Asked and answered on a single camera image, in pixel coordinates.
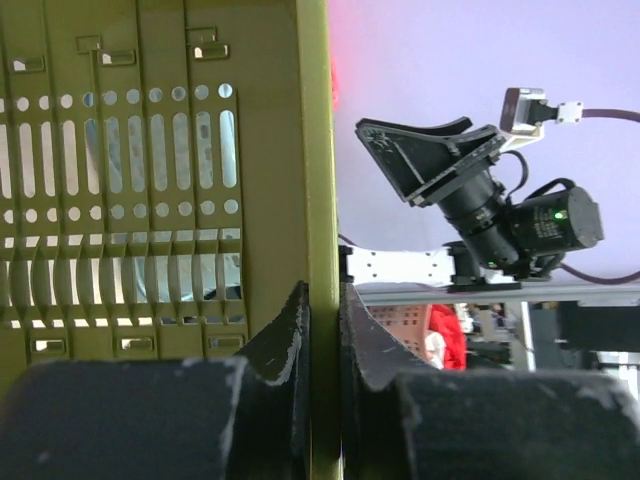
cable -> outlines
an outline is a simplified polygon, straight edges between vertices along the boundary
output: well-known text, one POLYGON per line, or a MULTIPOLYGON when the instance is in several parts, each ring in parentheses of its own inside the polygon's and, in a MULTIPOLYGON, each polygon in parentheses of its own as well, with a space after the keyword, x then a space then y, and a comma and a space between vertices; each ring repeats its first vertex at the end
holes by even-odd
POLYGON ((527 163, 526 157, 522 155, 520 152, 518 152, 517 150, 507 150, 506 152, 502 153, 502 155, 506 155, 506 154, 513 155, 514 157, 516 157, 520 161, 520 165, 522 165, 522 176, 520 177, 520 183, 518 183, 516 188, 514 188, 507 194, 506 201, 509 205, 511 205, 511 196, 515 192, 520 190, 522 187, 524 187, 529 181, 529 164, 527 163))
POLYGON ((351 240, 349 237, 342 235, 341 233, 338 234, 338 238, 342 240, 344 243, 346 243, 347 245, 349 245, 350 247, 358 247, 358 245, 356 245, 353 240, 351 240))
POLYGON ((582 111, 582 118, 613 118, 640 123, 640 112, 617 108, 587 108, 582 111))
MULTIPOLYGON (((616 120, 629 120, 631 122, 640 123, 640 112, 615 108, 588 108, 582 112, 582 118, 612 118, 616 120)), ((560 268, 580 280, 594 283, 596 285, 624 285, 626 283, 637 282, 640 280, 640 270, 623 277, 602 278, 581 272, 566 263, 561 263, 560 268)))
POLYGON ((615 278, 602 278, 596 277, 594 275, 589 275, 587 273, 581 272, 566 263, 560 264, 560 269, 567 272, 569 275, 573 275, 580 280, 584 280, 585 282, 595 283, 596 285, 624 285, 626 283, 637 282, 640 280, 640 271, 634 272, 630 275, 625 275, 624 277, 615 277, 615 278))

